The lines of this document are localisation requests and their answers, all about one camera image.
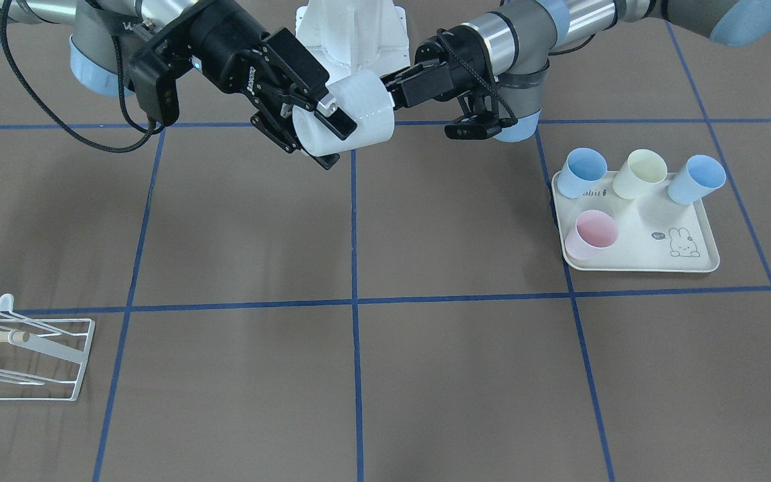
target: white cup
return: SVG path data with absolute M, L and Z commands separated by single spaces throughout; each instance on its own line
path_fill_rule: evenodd
M 315 118 L 313 112 L 294 106 L 293 127 L 310 155 L 331 155 L 391 139 L 394 134 L 392 95 L 377 74 L 360 70 L 331 84 L 329 92 L 359 126 L 342 141 Z
M 579 214 L 576 225 L 564 240 L 567 254 L 575 260 L 589 260 L 618 240 L 618 223 L 603 211 Z
M 633 151 L 612 181 L 615 194 L 634 199 L 652 190 L 668 176 L 665 160 L 648 149 Z

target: blue joint cap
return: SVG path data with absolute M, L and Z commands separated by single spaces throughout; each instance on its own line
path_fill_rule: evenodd
M 709 39 L 731 47 L 749 45 L 771 30 L 771 0 L 740 0 L 713 28 Z
M 495 138 L 502 141 L 502 143 L 519 143 L 532 137 L 535 131 L 537 131 L 537 122 L 541 118 L 541 112 L 542 110 L 538 110 L 530 116 L 519 119 L 516 125 L 501 129 L 501 132 Z
M 105 70 L 95 64 L 73 43 L 73 36 L 70 36 L 70 71 L 79 80 L 79 83 L 86 86 L 96 94 L 106 97 L 117 97 L 117 74 Z M 134 94 L 128 88 L 123 89 L 124 97 Z
M 536 0 L 536 2 L 549 12 L 551 19 L 555 22 L 555 28 L 558 30 L 555 46 L 559 46 L 570 31 L 570 7 L 565 0 Z

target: blue tape line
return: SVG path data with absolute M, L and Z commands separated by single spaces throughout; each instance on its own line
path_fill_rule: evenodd
M 261 308 L 298 308 L 303 306 L 346 306 L 351 299 L 311 299 L 300 301 L 255 301 L 239 303 L 204 303 L 196 305 L 144 305 L 133 306 L 134 313 L 157 313 L 168 311 L 212 311 L 212 309 L 261 309 Z
M 621 290 L 613 292 L 576 292 L 576 298 L 614 298 L 621 296 L 667 296 L 680 294 L 762 293 L 771 287 L 668 288 L 657 290 Z
M 771 287 L 706 287 L 706 288 L 666 288 L 653 290 L 617 290 L 608 292 L 574 292 L 576 298 L 615 298 L 637 296 L 677 296 L 686 294 L 716 293 L 764 293 L 771 292 Z M 360 298 L 358 305 L 400 305 L 423 303 L 462 303 L 474 301 L 518 301 L 532 299 L 566 299 L 570 294 L 560 293 L 509 293 L 509 294 L 467 294 L 443 296 L 401 296 L 386 298 Z M 47 308 L 20 309 L 24 315 L 88 315 L 93 313 L 123 313 L 128 309 L 132 313 L 160 313 L 170 311 L 217 311 L 217 309 L 270 309 L 299 308 L 315 306 L 351 306 L 352 299 L 303 299 L 294 301 L 244 301 L 235 303 L 203 303 L 192 305 L 134 305 L 85 307 L 85 308 Z
M 703 123 L 703 119 L 541 119 L 540 125 L 548 123 Z
M 543 140 L 541 138 L 541 132 L 535 133 L 535 142 L 537 144 L 537 153 L 539 159 L 541 159 L 541 167 L 543 168 L 543 180 L 549 185 L 549 170 L 547 168 L 547 161 L 545 161 L 545 151 L 543 150 Z M 612 453 L 608 448 L 608 439 L 606 438 L 606 425 L 603 422 L 602 410 L 600 409 L 600 397 L 597 396 L 596 385 L 594 384 L 594 370 L 591 368 L 591 359 L 588 356 L 588 344 L 585 341 L 585 333 L 582 330 L 582 317 L 579 315 L 579 306 L 576 302 L 576 291 L 573 289 L 573 278 L 570 276 L 570 267 L 567 266 L 565 260 L 561 260 L 564 266 L 564 277 L 567 280 L 567 295 L 570 298 L 570 308 L 573 311 L 573 319 L 576 323 L 576 335 L 579 338 L 579 347 L 582 350 L 582 363 L 585 365 L 585 376 L 588 379 L 588 391 L 591 394 L 591 403 L 594 405 L 594 418 L 596 419 L 597 431 L 600 434 L 600 445 L 602 445 L 603 458 L 606 461 L 606 474 L 608 474 L 609 482 L 615 482 L 614 466 L 612 464 Z
M 363 298 L 359 305 L 397 305 L 410 303 L 457 303 L 466 301 L 509 301 L 521 299 L 562 299 L 568 293 L 524 293 L 524 294 L 469 294 L 459 296 L 403 296 L 394 298 Z
M 769 118 L 753 118 L 753 119 L 713 119 L 709 120 L 711 123 L 771 123 Z
M 746 225 L 749 228 L 749 233 L 752 235 L 752 241 L 755 244 L 756 250 L 758 250 L 758 256 L 761 258 L 761 263 L 763 264 L 763 270 L 767 274 L 767 278 L 769 278 L 769 284 L 771 284 L 771 268 L 769 268 L 769 263 L 766 259 L 766 254 L 763 252 L 763 249 L 760 244 L 760 239 L 758 238 L 758 233 L 755 232 L 754 224 L 752 223 L 752 218 L 749 217 L 749 213 L 746 210 L 746 205 L 743 203 L 743 198 L 740 195 L 740 190 L 737 188 L 737 183 L 734 181 L 734 175 L 731 174 L 731 169 L 728 167 L 727 161 L 725 159 L 725 153 L 722 151 L 721 144 L 719 143 L 719 137 L 715 133 L 715 129 L 713 128 L 713 123 L 711 122 L 709 115 L 707 115 L 707 109 L 704 107 L 703 100 L 701 99 L 701 94 L 698 92 L 698 88 L 695 85 L 695 79 L 692 77 L 692 73 L 689 70 L 689 64 L 686 63 L 685 56 L 683 55 L 683 49 L 680 48 L 680 43 L 677 42 L 677 36 L 674 35 L 674 31 L 671 28 L 671 24 L 666 22 L 666 28 L 668 30 L 668 34 L 671 36 L 671 40 L 674 43 L 674 49 L 677 51 L 677 57 L 680 59 L 680 64 L 683 65 L 683 71 L 686 73 L 686 77 L 689 79 L 689 85 L 692 87 L 692 92 L 695 94 L 695 100 L 697 100 L 698 107 L 701 108 L 701 114 L 703 114 L 704 122 L 707 123 L 707 128 L 709 129 L 710 137 L 713 138 L 713 144 L 715 144 L 716 151 L 719 153 L 719 161 L 721 161 L 721 164 L 723 167 L 725 167 L 725 171 L 727 173 L 727 182 L 730 184 L 731 189 L 734 191 L 734 196 L 737 198 L 737 204 L 740 205 L 740 211 L 743 214 L 743 219 L 746 220 Z
M 608 437 L 606 437 L 606 424 L 602 419 L 602 410 L 600 409 L 600 397 L 597 396 L 596 384 L 594 383 L 594 370 L 591 368 L 591 359 L 588 355 L 588 343 L 585 341 L 585 333 L 582 329 L 582 317 L 579 315 L 579 306 L 576 302 L 576 294 L 573 290 L 573 280 L 570 277 L 570 267 L 564 264 L 564 275 L 567 278 L 567 290 L 570 292 L 570 308 L 573 311 L 573 318 L 576 320 L 576 333 L 579 337 L 579 349 L 582 351 L 582 363 L 585 365 L 585 376 L 588 378 L 588 390 L 591 393 L 591 403 L 594 405 L 594 418 L 596 418 L 597 431 L 600 433 L 600 445 L 602 445 L 603 458 L 606 460 L 606 473 L 608 473 L 609 482 L 615 482 L 614 467 L 612 466 L 612 453 L 608 448 Z
M 165 131 L 159 134 L 157 143 L 157 152 L 153 158 L 153 170 L 151 171 L 151 182 L 147 188 L 147 198 L 145 200 L 145 210 L 141 217 L 141 231 L 139 232 L 139 244 L 135 249 L 135 259 L 133 262 L 133 278 L 129 285 L 129 292 L 126 294 L 126 307 L 123 314 L 123 323 L 120 326 L 120 336 L 115 354 L 115 368 L 112 370 L 111 382 L 109 386 L 109 398 L 106 400 L 106 410 L 103 416 L 103 429 L 100 431 L 100 442 L 97 448 L 97 459 L 94 462 L 94 476 L 92 482 L 99 482 L 100 472 L 103 469 L 103 457 L 106 451 L 106 442 L 109 438 L 109 426 L 111 424 L 112 410 L 115 408 L 115 396 L 117 392 L 117 382 L 120 376 L 120 364 L 123 361 L 123 351 L 126 345 L 126 333 L 129 330 L 129 319 L 131 319 L 133 300 L 135 298 L 135 287 L 139 281 L 139 269 L 141 267 L 141 256 L 144 252 L 145 238 L 147 237 L 147 223 L 151 217 L 151 200 L 153 198 L 153 188 L 157 183 L 157 173 L 159 171 L 159 160 L 162 158 L 163 145 L 165 145 Z
M 169 128 L 192 127 L 252 127 L 251 122 L 178 122 L 169 125 Z
M 351 198 L 351 283 L 353 309 L 353 372 L 355 374 L 355 472 L 356 480 L 365 480 L 365 448 L 362 431 L 363 417 L 361 407 L 361 340 L 359 335 L 359 268 L 358 268 L 358 198 L 356 196 L 355 149 L 351 151 L 349 161 L 349 197 Z

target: pink cup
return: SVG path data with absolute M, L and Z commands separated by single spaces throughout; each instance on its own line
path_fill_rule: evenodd
M 589 260 L 618 240 L 618 223 L 603 211 L 579 214 L 576 225 L 564 240 L 567 255 L 576 260 Z

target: white container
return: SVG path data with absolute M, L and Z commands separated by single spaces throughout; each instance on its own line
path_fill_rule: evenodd
M 634 199 L 655 189 L 668 176 L 662 156 L 648 149 L 632 151 L 614 177 L 612 188 L 624 199 Z
M 666 187 L 675 174 L 649 194 L 632 201 L 612 191 L 615 171 L 610 171 L 593 189 L 570 199 L 551 180 L 555 214 L 560 228 L 561 250 L 566 262 L 580 271 L 711 272 L 719 268 L 719 250 L 710 229 L 703 202 L 680 205 L 672 201 Z M 569 227 L 579 214 L 600 210 L 618 224 L 618 240 L 589 260 L 576 260 L 565 247 Z
M 359 126 L 342 141 L 315 118 L 313 112 L 294 106 L 293 126 L 310 155 L 331 155 L 391 139 L 394 134 L 392 95 L 376 74 L 360 70 L 330 85 L 329 92 Z

